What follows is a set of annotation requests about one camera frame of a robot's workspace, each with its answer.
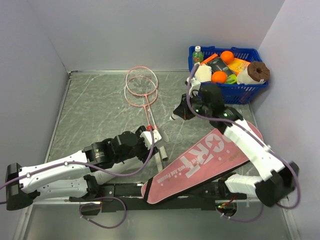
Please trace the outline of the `white shuttlecock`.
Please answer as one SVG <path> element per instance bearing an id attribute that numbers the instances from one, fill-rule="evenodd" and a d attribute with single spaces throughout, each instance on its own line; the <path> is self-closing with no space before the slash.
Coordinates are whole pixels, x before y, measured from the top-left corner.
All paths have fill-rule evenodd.
<path id="1" fill-rule="evenodd" d="M 178 118 L 179 118 L 179 116 L 176 115 L 176 114 L 172 114 L 172 115 L 169 117 L 169 119 L 170 119 L 171 121 L 175 121 L 175 120 L 177 120 Z"/>

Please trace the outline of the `white shuttlecock tube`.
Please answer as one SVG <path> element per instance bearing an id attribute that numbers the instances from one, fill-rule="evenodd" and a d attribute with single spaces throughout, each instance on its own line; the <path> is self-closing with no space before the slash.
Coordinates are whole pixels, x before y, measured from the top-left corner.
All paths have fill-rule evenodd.
<path id="1" fill-rule="evenodd" d="M 164 142 L 168 143 L 169 142 L 169 137 L 167 135 L 167 133 L 165 132 L 165 130 L 158 128 L 158 133 L 161 136 L 161 138 L 163 139 Z"/>

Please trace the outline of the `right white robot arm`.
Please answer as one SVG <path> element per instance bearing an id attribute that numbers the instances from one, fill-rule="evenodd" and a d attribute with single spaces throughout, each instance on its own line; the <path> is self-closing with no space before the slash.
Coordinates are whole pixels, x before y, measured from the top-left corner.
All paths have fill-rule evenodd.
<path id="1" fill-rule="evenodd" d="M 257 169 L 258 176 L 232 174 L 218 187 L 223 199 L 235 193 L 256 196 L 267 207 L 279 205 L 280 200 L 297 192 L 296 208 L 301 201 L 298 180 L 299 167 L 276 155 L 271 147 L 258 138 L 245 118 L 233 107 L 226 106 L 222 92 L 216 84 L 205 84 L 194 79 L 185 82 L 186 93 L 173 114 L 189 120 L 198 117 L 207 120 L 223 136 L 231 140 Z"/>

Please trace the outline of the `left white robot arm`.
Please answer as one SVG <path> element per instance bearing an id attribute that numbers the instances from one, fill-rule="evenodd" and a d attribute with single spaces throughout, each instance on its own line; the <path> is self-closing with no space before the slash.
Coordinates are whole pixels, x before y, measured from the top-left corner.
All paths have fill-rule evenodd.
<path id="1" fill-rule="evenodd" d="M 127 177 L 125 171 L 136 160 L 147 165 L 164 141 L 159 130 L 140 126 L 136 132 L 125 131 L 51 162 L 25 167 L 12 163 L 3 185 L 6 209 L 16 211 L 59 197 L 93 201 L 100 185 L 114 177 Z"/>

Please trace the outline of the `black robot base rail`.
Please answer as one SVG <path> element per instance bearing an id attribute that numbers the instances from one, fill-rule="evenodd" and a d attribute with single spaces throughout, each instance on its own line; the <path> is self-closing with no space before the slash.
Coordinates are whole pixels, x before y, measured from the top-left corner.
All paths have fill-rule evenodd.
<path id="1" fill-rule="evenodd" d="M 214 211 L 216 205 L 224 201 L 246 200 L 247 195 L 243 193 L 229 193 L 227 189 L 217 181 L 202 183 L 184 192 L 156 203 L 148 204 L 141 195 L 141 183 L 106 183 L 99 187 L 98 193 L 87 199 L 70 197 L 72 203 L 84 203 L 100 197 L 116 197 L 121 199 L 128 210 L 181 210 L 201 209 L 203 211 Z"/>

